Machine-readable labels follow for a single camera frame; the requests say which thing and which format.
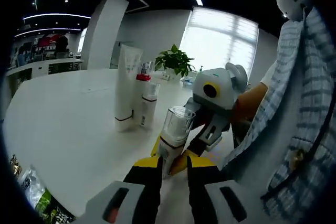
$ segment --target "window blind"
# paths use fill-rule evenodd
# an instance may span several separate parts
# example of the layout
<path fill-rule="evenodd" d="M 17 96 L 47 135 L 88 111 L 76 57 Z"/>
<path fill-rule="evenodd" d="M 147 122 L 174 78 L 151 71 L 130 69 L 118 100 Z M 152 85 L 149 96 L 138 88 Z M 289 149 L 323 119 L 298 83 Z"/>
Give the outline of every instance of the window blind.
<path fill-rule="evenodd" d="M 218 10 L 193 9 L 180 49 L 194 58 L 196 70 L 224 68 L 227 62 L 252 69 L 258 39 L 258 25 L 250 20 Z"/>

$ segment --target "green plant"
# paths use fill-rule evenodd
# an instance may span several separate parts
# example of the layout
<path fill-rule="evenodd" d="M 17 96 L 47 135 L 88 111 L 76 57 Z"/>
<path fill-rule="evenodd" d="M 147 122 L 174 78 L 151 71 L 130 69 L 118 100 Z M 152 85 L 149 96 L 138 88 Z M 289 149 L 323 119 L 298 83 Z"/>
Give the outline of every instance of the green plant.
<path fill-rule="evenodd" d="M 188 58 L 187 54 L 174 44 L 170 50 L 161 52 L 160 56 L 155 59 L 155 70 L 162 67 L 164 70 L 171 68 L 174 69 L 175 74 L 181 73 L 181 77 L 184 77 L 192 71 L 193 66 L 189 64 L 191 60 L 193 59 Z"/>

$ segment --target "white bottle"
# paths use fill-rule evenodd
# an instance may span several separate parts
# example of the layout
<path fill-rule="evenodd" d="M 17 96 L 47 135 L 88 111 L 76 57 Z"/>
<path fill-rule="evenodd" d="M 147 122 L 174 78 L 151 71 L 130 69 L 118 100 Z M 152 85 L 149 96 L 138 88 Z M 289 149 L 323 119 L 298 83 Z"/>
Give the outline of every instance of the white bottle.
<path fill-rule="evenodd" d="M 143 63 L 136 76 L 132 93 L 132 111 L 135 125 L 141 124 L 142 96 L 146 90 L 148 82 L 151 80 L 151 68 L 153 62 Z"/>
<path fill-rule="evenodd" d="M 147 82 L 146 89 L 142 95 L 142 114 L 140 125 L 150 129 L 153 124 L 156 102 L 158 100 L 159 84 Z"/>
<path fill-rule="evenodd" d="M 169 176 L 174 160 L 182 153 L 187 141 L 195 113 L 185 107 L 168 109 L 156 155 L 163 157 L 162 177 Z"/>

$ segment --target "plant pot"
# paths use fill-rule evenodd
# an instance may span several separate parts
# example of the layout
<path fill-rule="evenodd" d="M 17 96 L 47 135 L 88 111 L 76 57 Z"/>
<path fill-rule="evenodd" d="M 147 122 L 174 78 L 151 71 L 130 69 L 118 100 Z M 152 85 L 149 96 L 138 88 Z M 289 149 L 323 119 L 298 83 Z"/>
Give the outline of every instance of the plant pot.
<path fill-rule="evenodd" d="M 175 74 L 175 71 L 172 68 L 166 69 L 166 75 L 169 76 L 169 82 L 178 83 L 181 79 L 181 73 Z"/>

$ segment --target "potted plant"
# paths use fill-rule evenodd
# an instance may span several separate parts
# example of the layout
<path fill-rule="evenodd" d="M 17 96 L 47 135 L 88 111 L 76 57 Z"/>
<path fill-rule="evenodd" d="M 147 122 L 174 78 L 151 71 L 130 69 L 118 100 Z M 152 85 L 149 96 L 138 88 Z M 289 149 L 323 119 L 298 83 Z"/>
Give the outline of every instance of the potted plant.
<path fill-rule="evenodd" d="M 187 76 L 192 71 L 192 65 L 189 62 L 193 60 L 188 58 L 185 52 L 182 52 L 174 44 L 170 50 L 163 51 L 155 59 L 155 70 L 162 67 L 171 81 L 179 81 L 182 77 Z"/>

